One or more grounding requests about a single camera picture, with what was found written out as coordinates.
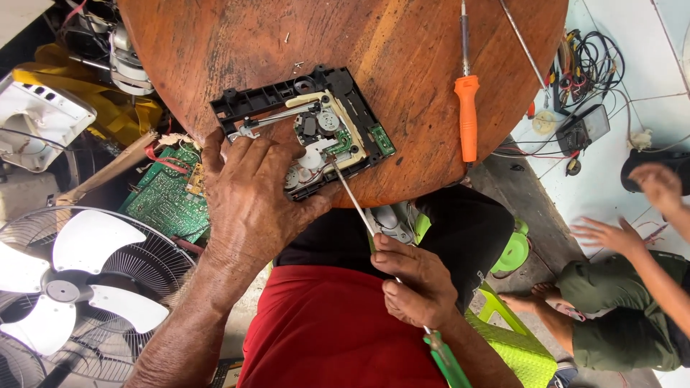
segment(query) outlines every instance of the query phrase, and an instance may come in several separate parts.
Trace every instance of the screwdriver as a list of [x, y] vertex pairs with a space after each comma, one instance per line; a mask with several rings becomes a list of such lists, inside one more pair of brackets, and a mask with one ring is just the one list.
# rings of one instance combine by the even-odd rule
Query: screwdriver
[[462, 77], [455, 80], [455, 94], [460, 98], [460, 146], [462, 160], [472, 168], [477, 160], [477, 109], [475, 95], [479, 89], [479, 77], [470, 75], [469, 25], [465, 0], [462, 0]]
[[[338, 165], [336, 163], [335, 155], [333, 155], [332, 163], [333, 169], [335, 170], [335, 173], [338, 175], [338, 179], [343, 184], [343, 187], [345, 188], [345, 191], [347, 191], [347, 194], [350, 196], [350, 200], [352, 200], [352, 203], [355, 204], [355, 208], [357, 209], [359, 216], [362, 218], [362, 221], [364, 221], [364, 225], [366, 225], [366, 230], [369, 231], [371, 237], [374, 237], [374, 228], [372, 228], [371, 224], [369, 224], [369, 221], [366, 219], [366, 216], [364, 215], [362, 207], [359, 205], [359, 202], [357, 202], [357, 200], [355, 199], [355, 195], [352, 194], [350, 186], [348, 186], [347, 182], [345, 181], [345, 177], [343, 177], [343, 174], [340, 172], [340, 168], [338, 168]], [[398, 283], [402, 283], [399, 278], [395, 278], [395, 280], [397, 280]], [[446, 345], [446, 343], [443, 342], [443, 340], [441, 340], [441, 333], [436, 330], [431, 330], [426, 326], [424, 326], [424, 331], [426, 332], [426, 334], [424, 335], [424, 341], [431, 348], [431, 356], [433, 357], [434, 361], [436, 361], [436, 365], [438, 365], [439, 369], [441, 369], [441, 372], [443, 373], [443, 376], [446, 378], [448, 385], [450, 385], [451, 388], [472, 388], [472, 385], [470, 384], [469, 380], [467, 380], [467, 376], [465, 376], [465, 373], [462, 371], [460, 364], [457, 363], [457, 360], [455, 359], [455, 356], [453, 355], [451, 348], [448, 345]]]

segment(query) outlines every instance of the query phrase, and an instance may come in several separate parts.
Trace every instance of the green shorts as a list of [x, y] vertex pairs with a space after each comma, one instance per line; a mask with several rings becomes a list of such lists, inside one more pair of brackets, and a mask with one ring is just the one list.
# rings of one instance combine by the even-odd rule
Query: green shorts
[[[679, 255], [650, 251], [680, 284], [689, 263]], [[575, 362], [590, 369], [629, 371], [680, 367], [666, 315], [622, 255], [600, 262], [570, 262], [558, 279], [563, 298], [583, 313], [614, 310], [600, 318], [575, 322]]]

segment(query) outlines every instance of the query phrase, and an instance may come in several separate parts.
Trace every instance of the hand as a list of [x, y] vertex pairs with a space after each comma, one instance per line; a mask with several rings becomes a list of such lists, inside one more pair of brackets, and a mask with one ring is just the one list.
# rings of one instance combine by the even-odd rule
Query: hand
[[438, 329], [457, 317], [457, 290], [451, 273], [435, 254], [376, 233], [371, 264], [402, 281], [385, 280], [388, 313], [416, 327]]
[[574, 230], [571, 235], [594, 241], [582, 246], [603, 246], [624, 256], [640, 249], [646, 250], [638, 232], [623, 217], [618, 219], [620, 228], [587, 217], [583, 217], [582, 220], [593, 227], [571, 225], [571, 229]]
[[629, 178], [640, 186], [652, 206], [661, 213], [672, 214], [683, 206], [680, 178], [663, 164], [645, 163], [635, 168]]
[[[294, 159], [304, 156], [299, 144], [277, 144], [259, 137], [238, 137], [230, 146], [221, 128], [206, 138], [206, 201], [211, 224], [207, 251], [216, 264], [240, 260], [260, 271], [297, 234], [331, 209], [340, 184], [324, 187], [303, 202], [283, 192]], [[221, 158], [221, 145], [227, 158]]]

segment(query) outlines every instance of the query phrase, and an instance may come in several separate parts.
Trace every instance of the bare foot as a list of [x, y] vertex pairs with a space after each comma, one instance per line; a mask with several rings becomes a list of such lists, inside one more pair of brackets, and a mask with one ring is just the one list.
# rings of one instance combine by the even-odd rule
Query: bare foot
[[498, 294], [498, 297], [503, 299], [503, 301], [508, 305], [508, 308], [514, 313], [520, 311], [528, 311], [533, 313], [537, 304], [544, 303], [541, 299], [535, 296], [528, 296], [524, 298], [522, 296], [500, 293]]
[[537, 283], [532, 287], [532, 294], [550, 303], [564, 304], [568, 307], [573, 305], [568, 303], [560, 293], [560, 289], [554, 283]]

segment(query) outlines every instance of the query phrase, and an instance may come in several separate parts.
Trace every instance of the small green circuit board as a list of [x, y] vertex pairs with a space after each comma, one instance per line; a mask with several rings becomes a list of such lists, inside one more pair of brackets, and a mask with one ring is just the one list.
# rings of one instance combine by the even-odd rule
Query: small green circuit board
[[338, 154], [343, 153], [350, 149], [352, 146], [352, 136], [348, 130], [339, 130], [335, 133], [336, 139], [338, 139], [338, 144], [326, 148], [326, 153], [328, 154]]
[[376, 145], [379, 146], [381, 153], [385, 156], [389, 156], [395, 153], [395, 147], [391, 140], [386, 135], [386, 131], [381, 127], [381, 125], [376, 125], [369, 128], [369, 133], [374, 137]]
[[198, 152], [189, 144], [175, 150], [168, 147], [160, 157], [174, 157], [190, 168], [185, 175], [154, 163], [119, 209], [164, 235], [195, 242], [208, 229], [206, 199], [185, 191], [192, 169], [200, 163]]

